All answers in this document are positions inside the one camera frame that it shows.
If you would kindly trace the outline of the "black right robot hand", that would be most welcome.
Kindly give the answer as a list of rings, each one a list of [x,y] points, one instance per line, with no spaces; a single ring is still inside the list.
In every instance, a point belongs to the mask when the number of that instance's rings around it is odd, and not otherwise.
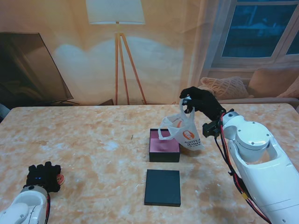
[[[187,106],[186,114],[189,114],[194,109],[195,112],[200,111],[204,113],[211,121],[217,120],[226,110],[220,105],[214,95],[197,87],[190,87],[183,89],[179,96],[181,99],[190,97],[183,105]]]

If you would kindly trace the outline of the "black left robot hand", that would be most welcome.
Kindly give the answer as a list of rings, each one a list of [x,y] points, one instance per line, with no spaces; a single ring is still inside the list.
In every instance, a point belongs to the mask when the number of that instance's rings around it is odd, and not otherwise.
[[[60,184],[57,182],[59,174],[61,174],[61,166],[52,166],[50,161],[45,162],[44,165],[31,165],[28,168],[24,187],[36,185],[43,187],[48,193],[58,192],[60,190]]]

